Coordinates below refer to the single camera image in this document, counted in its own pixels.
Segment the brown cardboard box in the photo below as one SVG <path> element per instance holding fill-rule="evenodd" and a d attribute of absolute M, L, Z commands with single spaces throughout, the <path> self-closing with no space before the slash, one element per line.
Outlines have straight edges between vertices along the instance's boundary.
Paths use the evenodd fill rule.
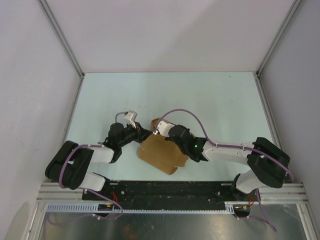
<path fill-rule="evenodd" d="M 153 133 L 140 144 L 137 156 L 169 176 L 184 167 L 189 159 L 174 142 Z"/>

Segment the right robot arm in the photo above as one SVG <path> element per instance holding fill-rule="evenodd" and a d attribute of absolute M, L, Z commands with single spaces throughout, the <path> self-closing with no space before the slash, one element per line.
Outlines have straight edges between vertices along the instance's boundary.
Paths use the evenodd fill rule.
<path fill-rule="evenodd" d="M 215 143 L 206 137 L 193 136 L 182 125 L 173 125 L 165 138 L 197 163 L 222 160 L 248 166 L 249 170 L 239 173 L 230 188 L 231 196 L 237 201 L 242 201 L 250 192 L 264 186 L 282 188 L 289 173 L 289 155 L 264 137 L 239 145 Z"/>

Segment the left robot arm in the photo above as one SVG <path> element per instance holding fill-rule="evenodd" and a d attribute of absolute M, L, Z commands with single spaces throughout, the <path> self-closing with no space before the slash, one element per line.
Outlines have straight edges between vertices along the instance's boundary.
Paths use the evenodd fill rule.
<path fill-rule="evenodd" d="M 61 188 L 70 190 L 90 189 L 100 200 L 110 196 L 111 188 L 105 184 L 107 178 L 88 171 L 93 163 L 115 163 L 122 154 L 122 147 L 131 142 L 142 143 L 152 134 L 138 122 L 124 126 L 116 122 L 110 126 L 104 142 L 82 144 L 67 140 L 45 169 L 45 177 Z"/>

